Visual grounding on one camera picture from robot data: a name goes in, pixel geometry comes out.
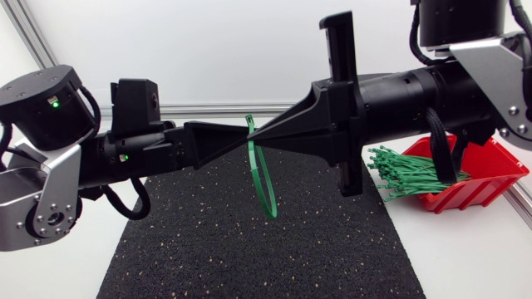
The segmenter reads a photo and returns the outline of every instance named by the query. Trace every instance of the screw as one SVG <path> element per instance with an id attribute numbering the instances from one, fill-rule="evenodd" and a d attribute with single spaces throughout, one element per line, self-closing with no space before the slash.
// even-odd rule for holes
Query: screw
<path id="1" fill-rule="evenodd" d="M 501 136 L 503 136 L 503 137 L 508 137 L 508 135 L 510 134 L 510 132 L 508 131 L 508 129 L 503 128 L 503 129 L 500 129 L 499 134 L 500 134 Z"/>
<path id="2" fill-rule="evenodd" d="M 156 94 L 151 95 L 151 106 L 154 110 L 157 110 L 157 107 L 159 106 L 159 100 L 157 99 Z"/>
<path id="3" fill-rule="evenodd" d="M 519 113 L 519 108 L 511 106 L 508 110 L 508 113 L 510 113 L 510 115 L 517 115 Z"/>
<path id="4" fill-rule="evenodd" d="M 520 125 L 519 127 L 517 127 L 517 131 L 520 132 L 521 134 L 526 133 L 527 130 L 528 128 L 525 125 Z"/>

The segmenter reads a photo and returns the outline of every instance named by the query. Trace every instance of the black cable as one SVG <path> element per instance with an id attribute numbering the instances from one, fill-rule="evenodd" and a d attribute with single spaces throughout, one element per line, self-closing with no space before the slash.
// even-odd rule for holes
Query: black cable
<path id="1" fill-rule="evenodd" d="M 453 161 L 452 153 L 449 149 L 445 127 L 436 111 L 431 107 L 426 109 L 425 117 L 431 129 L 432 161 L 434 162 L 438 180 L 443 184 L 454 184 L 457 181 L 460 169 L 455 169 L 456 163 Z M 456 156 L 461 156 L 461 153 L 456 152 Z"/>
<path id="2" fill-rule="evenodd" d="M 87 137 L 87 139 L 93 138 L 98 134 L 98 131 L 100 130 L 100 122 L 101 122 L 101 112 L 100 112 L 100 106 L 98 106 L 98 102 L 96 102 L 96 99 L 94 96 L 92 96 L 92 93 L 87 90 L 84 86 L 80 87 L 81 93 L 86 97 L 86 99 L 89 101 L 89 104 L 91 104 L 92 111 L 94 112 L 94 121 L 96 124 L 94 125 L 94 130 L 92 133 Z"/>
<path id="3" fill-rule="evenodd" d="M 11 154 L 16 154 L 16 155 L 19 155 L 23 158 L 26 158 L 26 159 L 30 159 L 30 160 L 33 160 L 33 161 L 36 161 L 34 158 L 32 158 L 29 154 L 26 154 L 24 151 L 22 150 L 19 150 L 17 148 L 7 148 L 6 151 L 8 153 L 11 153 Z"/>
<path id="4" fill-rule="evenodd" d="M 530 50 L 530 41 L 532 41 L 532 24 L 529 17 L 523 9 L 520 0 L 510 0 L 510 7 L 515 21 L 525 30 L 526 37 L 519 35 L 521 47 L 523 49 L 523 97 L 525 98 L 526 116 L 532 120 L 532 51 Z"/>
<path id="5" fill-rule="evenodd" d="M 417 44 L 417 30 L 419 29 L 419 4 L 416 5 L 416 10 L 414 11 L 414 19 L 412 21 L 412 28 L 410 30 L 410 51 L 422 64 L 426 66 L 434 66 L 436 64 L 445 63 L 451 60 L 454 60 L 454 57 L 447 57 L 446 59 L 435 59 L 425 56 L 419 45 Z"/>
<path id="6" fill-rule="evenodd" d="M 141 220 L 148 216 L 148 214 L 150 213 L 150 196 L 148 195 L 146 188 L 138 178 L 131 178 L 131 183 L 133 184 L 133 188 L 135 188 L 135 191 L 139 194 L 140 201 L 142 202 L 142 206 L 137 212 L 129 210 L 124 205 L 124 203 L 122 203 L 118 194 L 116 194 L 115 191 L 113 191 L 113 189 L 109 187 L 109 185 L 104 185 L 100 188 L 101 191 L 103 191 L 103 193 L 106 195 L 107 199 L 109 200 L 109 203 L 111 203 L 111 205 L 116 209 L 116 211 L 118 211 L 118 213 L 131 220 Z"/>
<path id="7" fill-rule="evenodd" d="M 3 153 L 6 152 L 7 147 L 9 146 L 9 142 L 11 141 L 12 134 L 13 134 L 13 127 L 11 124 L 4 124 L 3 126 L 3 133 L 2 133 L 2 139 L 0 140 L 0 172 L 6 171 L 6 165 L 2 162 L 2 156 Z"/>

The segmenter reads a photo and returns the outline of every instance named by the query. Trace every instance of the white background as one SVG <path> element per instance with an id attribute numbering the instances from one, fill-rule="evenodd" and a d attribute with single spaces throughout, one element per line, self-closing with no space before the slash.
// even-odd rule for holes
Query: white background
<path id="1" fill-rule="evenodd" d="M 524 2 L 532 12 L 532 1 Z M 163 104 L 299 100 L 310 81 L 328 76 L 319 19 L 349 9 L 359 73 L 420 66 L 407 44 L 413 12 L 407 0 L 28 4 L 59 62 L 73 65 L 104 104 L 109 82 L 121 77 L 157 82 Z M 513 19 L 507 24 L 507 31 L 517 29 Z M 3 11 L 0 43 L 0 86 L 37 69 Z M 401 151 L 415 139 L 392 147 Z M 115 189 L 131 205 L 131 188 Z M 529 297 L 532 238 L 505 200 L 441 215 L 423 212 L 415 199 L 387 208 L 429 298 Z M 95 297 L 125 225 L 107 201 L 86 201 L 67 238 L 0 252 L 0 297 Z"/>
<path id="2" fill-rule="evenodd" d="M 162 105 L 294 103 L 329 77 L 318 22 L 353 10 L 358 72 L 420 66 L 402 1 L 27 0 L 60 63 L 100 101 L 109 82 L 148 78 Z"/>

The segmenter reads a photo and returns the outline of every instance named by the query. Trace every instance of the white wall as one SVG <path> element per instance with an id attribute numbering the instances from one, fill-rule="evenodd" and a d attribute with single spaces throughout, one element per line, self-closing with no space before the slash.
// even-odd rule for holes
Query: white wall
<path id="1" fill-rule="evenodd" d="M 0 87 L 21 75 L 38 70 L 37 63 L 1 7 L 0 43 Z"/>
<path id="2" fill-rule="evenodd" d="M 359 73 L 419 66 L 408 49 L 409 1 L 27 0 L 60 63 L 102 106 L 109 82 L 149 78 L 162 104 L 301 100 L 329 77 L 318 22 L 353 10 Z"/>

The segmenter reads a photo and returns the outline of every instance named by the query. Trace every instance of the black cylinder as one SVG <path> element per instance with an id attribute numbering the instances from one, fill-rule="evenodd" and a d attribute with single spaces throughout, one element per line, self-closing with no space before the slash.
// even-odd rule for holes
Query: black cylinder
<path id="1" fill-rule="evenodd" d="M 0 120 L 15 124 L 40 150 L 76 143 L 95 126 L 71 66 L 35 71 L 0 88 Z"/>
<path id="2" fill-rule="evenodd" d="M 459 62 L 361 81 L 360 92 L 367 144 L 428 132 L 428 106 L 448 130 L 490 118 L 490 101 Z"/>
<path id="3" fill-rule="evenodd" d="M 433 47 L 503 33 L 506 0 L 421 0 L 420 44 Z"/>

